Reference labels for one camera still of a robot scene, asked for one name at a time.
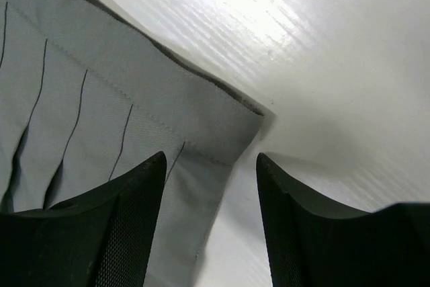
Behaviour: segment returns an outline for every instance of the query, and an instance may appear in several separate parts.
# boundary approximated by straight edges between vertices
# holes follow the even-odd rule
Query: fabric pleat
[[[122,146],[130,102],[89,73],[81,113],[67,146],[58,189],[52,203],[72,198],[106,183]]]
[[[183,142],[178,136],[167,128],[160,127],[139,107],[133,106],[124,133],[122,152],[112,173],[112,178],[136,167],[142,161],[158,153],[161,147],[166,155],[167,171],[169,171],[182,145]]]
[[[5,39],[0,66],[0,198],[9,187],[13,157],[40,94],[46,44],[14,8],[3,2],[1,9]]]
[[[86,70],[49,42],[43,86],[19,156],[13,210],[42,208],[79,117]]]
[[[7,210],[47,208],[164,151],[145,287],[189,286],[262,115],[84,0],[0,0],[0,54]]]

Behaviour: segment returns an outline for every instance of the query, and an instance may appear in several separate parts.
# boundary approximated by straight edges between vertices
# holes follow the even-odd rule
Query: pleated fabric
[[[2,211],[47,208],[164,151],[145,286],[189,286],[262,116],[84,0],[0,0],[0,55]]]

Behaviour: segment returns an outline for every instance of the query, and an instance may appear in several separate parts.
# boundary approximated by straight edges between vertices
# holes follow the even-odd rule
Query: stitched seam
[[[38,28],[33,21],[25,14],[23,13],[21,10],[19,10],[17,7],[15,7],[14,5],[11,5],[17,12],[18,14],[20,14],[25,20],[27,20],[36,30],[39,31],[39,33],[43,36],[45,36],[45,34],[42,32],[42,30],[40,30],[40,28]],[[195,150],[197,153],[199,153],[201,156],[209,159],[210,161],[217,163],[217,164],[221,164],[221,165],[227,165],[227,166],[231,166],[232,164],[230,163],[225,163],[224,161],[220,161],[218,159],[216,159],[215,157],[213,157],[211,154],[209,153],[205,153],[204,150],[201,150],[201,148],[199,148],[199,145],[196,144],[195,142],[192,142],[190,140],[185,140],[181,135],[179,135],[174,129],[172,129],[172,127],[168,126],[166,123],[160,121],[158,118],[156,118],[154,115],[152,115],[151,113],[149,113],[147,110],[143,109],[139,104],[137,104],[136,102],[134,102],[131,97],[129,97],[124,91],[122,91],[117,85],[114,85],[112,82],[110,82],[109,80],[107,80],[104,76],[102,76],[100,73],[98,73],[97,71],[93,70],[93,69],[89,69],[89,67],[84,64],[83,62],[81,62],[77,57],[75,57],[73,54],[71,54],[66,48],[64,48],[63,46],[59,45],[55,40],[49,39],[49,41],[56,46],[61,52],[65,53],[67,56],[69,56],[70,58],[72,58],[73,60],[75,60],[77,63],[79,63],[80,65],[82,65],[84,68],[86,68],[89,72],[93,73],[95,76],[99,77],[104,83],[107,83],[107,85],[109,85],[113,90],[119,92],[122,96],[124,96],[131,104],[134,104],[141,112],[143,112],[144,114],[146,114],[147,116],[149,116],[151,118],[152,121],[164,126],[167,130],[169,130],[172,134],[174,134],[175,136],[177,136],[179,139],[181,139],[182,141],[188,142]]]
[[[133,110],[133,104],[130,107],[130,111],[128,112],[128,116],[127,116],[127,120],[126,120],[126,124],[124,125],[124,130],[122,131],[122,140],[121,140],[120,153],[118,154],[118,157],[116,157],[114,168],[112,168],[112,171],[110,172],[109,181],[111,180],[112,175],[114,174],[116,165],[118,164],[118,161],[120,160],[120,157],[122,155],[122,150],[124,149],[124,138],[126,138],[127,125],[128,125],[128,121],[130,120],[130,115],[132,114],[132,110]]]
[[[135,33],[135,32],[137,32],[137,33],[139,33],[142,37],[145,37],[149,42],[151,42],[151,40],[147,37],[147,36],[145,36],[140,30],[138,30],[137,28],[134,28],[134,27],[132,27],[132,26],[130,26],[130,25],[128,25],[128,24],[125,24],[125,23],[123,23],[123,22],[120,22],[119,20],[117,20],[115,17],[112,17],[110,14],[108,14],[108,13],[106,13],[104,10],[102,10],[102,9],[100,9],[100,8],[98,8],[97,6],[94,6],[94,4],[92,4],[92,3],[90,3],[90,2],[88,2],[87,0],[78,0],[78,1],[83,1],[83,2],[85,2],[85,3],[87,3],[88,5],[90,5],[91,7],[92,7],[92,9],[94,9],[95,11],[98,11],[100,14],[102,14],[103,16],[106,16],[107,17],[107,19],[109,20],[109,21],[113,21],[113,22],[116,22],[116,23],[119,23],[119,24],[121,24],[121,26],[123,26],[123,28],[126,28],[129,32],[133,32],[133,33]],[[171,60],[170,58],[168,58],[163,52],[161,52],[158,48],[156,48],[165,58],[167,58],[167,59],[169,59],[169,60]],[[184,73],[184,75],[186,76],[186,77],[188,77],[188,78],[190,78],[190,79],[199,79],[199,80],[202,80],[203,82],[206,82],[206,83],[209,83],[209,85],[210,85],[210,87],[213,87],[214,88],[214,90],[215,90],[215,92],[217,92],[217,93],[219,93],[219,94],[221,94],[221,95],[225,95],[225,96],[227,96],[227,97],[229,97],[229,98],[231,98],[232,100],[233,100],[233,104],[236,106],[236,107],[238,107],[238,108],[240,108],[240,109],[246,109],[247,111],[249,111],[250,113],[252,113],[253,115],[255,115],[255,116],[259,116],[259,114],[257,114],[257,113],[255,113],[253,110],[251,110],[251,109],[249,109],[247,106],[244,106],[243,104],[240,104],[235,98],[233,98],[231,95],[229,95],[227,92],[225,92],[224,90],[222,90],[221,88],[219,88],[219,86],[217,86],[216,84],[214,84],[213,82],[210,82],[209,80],[206,80],[205,78],[203,78],[203,77],[200,77],[200,76],[198,76],[198,75],[195,75],[195,74],[193,74],[193,73],[191,73],[191,72],[189,72],[187,69],[185,69],[185,68],[183,68],[183,67],[180,67],[182,70],[183,70],[183,73]]]

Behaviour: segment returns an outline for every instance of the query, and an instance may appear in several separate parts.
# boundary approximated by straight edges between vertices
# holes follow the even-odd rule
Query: glossy white surface
[[[430,200],[429,0],[102,1],[275,116],[236,167],[197,286],[271,286],[258,151],[365,210]]]

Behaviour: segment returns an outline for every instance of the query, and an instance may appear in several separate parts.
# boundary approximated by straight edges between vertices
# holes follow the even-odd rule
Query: white plastic surface
[[[238,162],[197,287],[271,286],[257,152],[346,204],[430,200],[429,0],[102,0],[273,112]]]

